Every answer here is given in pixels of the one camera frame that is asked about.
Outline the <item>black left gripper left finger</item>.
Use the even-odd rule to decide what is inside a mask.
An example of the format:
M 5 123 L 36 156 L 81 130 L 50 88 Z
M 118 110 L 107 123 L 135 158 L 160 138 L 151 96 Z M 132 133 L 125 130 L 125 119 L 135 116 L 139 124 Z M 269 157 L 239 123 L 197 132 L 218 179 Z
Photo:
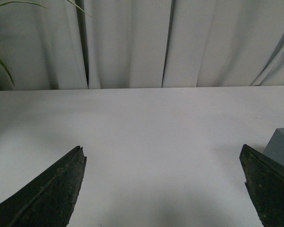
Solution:
M 65 227 L 77 202 L 87 158 L 76 146 L 0 203 L 0 227 Z

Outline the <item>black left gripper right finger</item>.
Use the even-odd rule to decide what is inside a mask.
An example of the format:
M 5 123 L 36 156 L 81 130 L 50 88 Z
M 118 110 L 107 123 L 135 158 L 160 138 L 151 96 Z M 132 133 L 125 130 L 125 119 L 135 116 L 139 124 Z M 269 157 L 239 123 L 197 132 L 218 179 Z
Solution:
M 265 227 L 284 227 L 284 166 L 244 144 L 240 163 L 245 186 Z

